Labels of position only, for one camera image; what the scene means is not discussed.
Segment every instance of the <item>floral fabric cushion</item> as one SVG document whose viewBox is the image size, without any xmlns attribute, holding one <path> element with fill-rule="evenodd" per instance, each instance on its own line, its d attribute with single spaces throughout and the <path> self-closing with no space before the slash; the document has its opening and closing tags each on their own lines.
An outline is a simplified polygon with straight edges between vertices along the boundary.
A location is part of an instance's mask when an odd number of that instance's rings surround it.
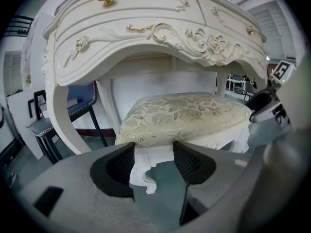
<svg viewBox="0 0 311 233">
<path fill-rule="evenodd" d="M 142 98 L 123 120 L 116 144 L 153 147 L 190 141 L 245 122 L 250 115 L 245 105 L 206 92 Z"/>
</svg>

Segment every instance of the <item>black chair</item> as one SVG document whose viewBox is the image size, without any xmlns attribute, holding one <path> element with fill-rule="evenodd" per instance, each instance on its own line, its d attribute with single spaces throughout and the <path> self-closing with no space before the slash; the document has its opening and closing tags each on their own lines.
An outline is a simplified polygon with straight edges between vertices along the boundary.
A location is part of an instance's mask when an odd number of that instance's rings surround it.
<svg viewBox="0 0 311 233">
<path fill-rule="evenodd" d="M 57 147 L 55 146 L 52 138 L 57 135 L 56 131 L 53 128 L 53 125 L 49 118 L 41 117 L 41 110 L 39 108 L 38 97 L 43 96 L 46 101 L 45 90 L 34 92 L 34 99 L 28 101 L 28 110 L 30 118 L 33 117 L 31 110 L 31 103 L 35 104 L 35 116 L 37 121 L 34 122 L 30 130 L 36 136 L 38 144 L 42 152 L 50 159 L 54 164 L 63 159 Z M 95 128 L 98 132 L 98 135 L 105 147 L 107 143 L 104 137 L 101 134 L 100 127 L 96 120 L 94 110 L 92 105 L 95 104 L 97 100 L 97 87 L 95 82 L 92 82 L 89 85 L 72 85 L 69 87 L 68 100 L 77 99 L 78 103 L 70 108 L 68 108 L 68 114 L 73 122 L 79 117 L 83 116 L 85 113 L 89 112 L 92 118 L 92 121 L 95 125 Z"/>
</svg>

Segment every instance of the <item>ornate carved drawer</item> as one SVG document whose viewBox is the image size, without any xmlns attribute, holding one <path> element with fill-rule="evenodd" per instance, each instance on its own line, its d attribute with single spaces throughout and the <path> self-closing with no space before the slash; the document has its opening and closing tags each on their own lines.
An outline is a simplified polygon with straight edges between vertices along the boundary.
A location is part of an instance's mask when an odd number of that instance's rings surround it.
<svg viewBox="0 0 311 233">
<path fill-rule="evenodd" d="M 226 65 L 242 57 L 263 76 L 264 69 L 258 65 L 258 60 L 264 60 L 262 53 L 249 52 L 243 42 L 220 35 L 221 32 L 213 28 L 198 29 L 197 23 L 166 18 L 132 18 L 96 25 L 55 46 L 58 83 L 68 85 L 77 80 L 81 83 L 81 78 L 95 80 L 123 55 L 144 51 L 164 52 L 208 67 Z M 112 52 L 118 55 L 108 59 Z"/>
<path fill-rule="evenodd" d="M 234 36 L 249 46 L 264 52 L 262 42 L 265 42 L 266 38 L 256 27 L 256 22 L 252 23 L 211 0 L 198 1 L 209 27 L 217 29 L 230 36 Z"/>
<path fill-rule="evenodd" d="M 57 30 L 61 44 L 79 31 L 105 22 L 136 17 L 182 19 L 205 24 L 196 0 L 79 0 L 62 14 Z"/>
</svg>

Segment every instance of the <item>white wall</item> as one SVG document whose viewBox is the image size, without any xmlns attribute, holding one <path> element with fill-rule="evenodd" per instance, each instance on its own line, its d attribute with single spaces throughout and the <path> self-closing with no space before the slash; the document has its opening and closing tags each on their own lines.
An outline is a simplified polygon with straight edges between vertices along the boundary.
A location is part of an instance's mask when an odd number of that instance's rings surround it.
<svg viewBox="0 0 311 233">
<path fill-rule="evenodd" d="M 46 0 L 25 0 L 15 14 L 34 18 L 45 2 Z"/>
<path fill-rule="evenodd" d="M 36 90 L 31 89 L 14 94 L 8 97 L 7 102 L 9 104 L 10 112 L 15 122 L 15 126 L 21 138 L 24 140 L 29 150 L 39 160 L 43 156 L 43 152 L 40 149 L 35 135 L 28 128 L 34 122 L 34 118 L 29 118 L 27 101 L 34 98 L 35 91 Z"/>
<path fill-rule="evenodd" d="M 4 107 L 4 115 L 6 118 L 6 121 L 9 124 L 9 127 L 16 139 L 19 139 L 19 136 L 15 130 L 13 121 L 11 119 L 10 113 L 8 111 L 7 103 L 6 103 L 6 97 L 4 92 L 4 79 L 5 77 L 3 72 L 3 65 L 4 65 L 4 56 L 5 52 L 7 51 L 22 51 L 24 43 L 25 43 L 25 37 L 3 37 L 0 40 L 0 103 Z"/>
</svg>

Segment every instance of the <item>floor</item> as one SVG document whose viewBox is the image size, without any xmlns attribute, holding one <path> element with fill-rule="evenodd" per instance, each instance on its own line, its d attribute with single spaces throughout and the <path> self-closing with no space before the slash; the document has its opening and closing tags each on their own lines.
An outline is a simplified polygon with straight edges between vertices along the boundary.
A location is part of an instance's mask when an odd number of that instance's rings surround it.
<svg viewBox="0 0 311 233">
<path fill-rule="evenodd" d="M 242 102 L 244 95 L 226 91 L 226 97 Z M 291 128 L 281 128 L 275 119 L 253 125 L 248 139 L 249 153 L 252 153 L 259 145 L 266 145 Z M 83 137 L 83 140 L 92 149 L 102 148 L 98 137 Z M 115 138 L 107 137 L 108 145 L 114 144 Z M 60 140 L 56 143 L 61 155 L 65 158 L 74 153 Z M 23 147 L 20 153 L 5 167 L 7 173 L 15 172 L 18 180 L 12 191 L 18 193 L 26 184 L 51 166 L 49 160 L 43 156 L 37 160 L 27 147 Z M 132 186 L 135 202 L 139 209 L 159 228 L 160 232 L 167 232 L 179 227 L 179 217 L 182 210 L 186 184 L 180 176 L 173 162 L 160 163 L 148 171 L 151 178 L 157 180 L 157 190 L 152 195 L 147 195 L 144 187 Z"/>
</svg>

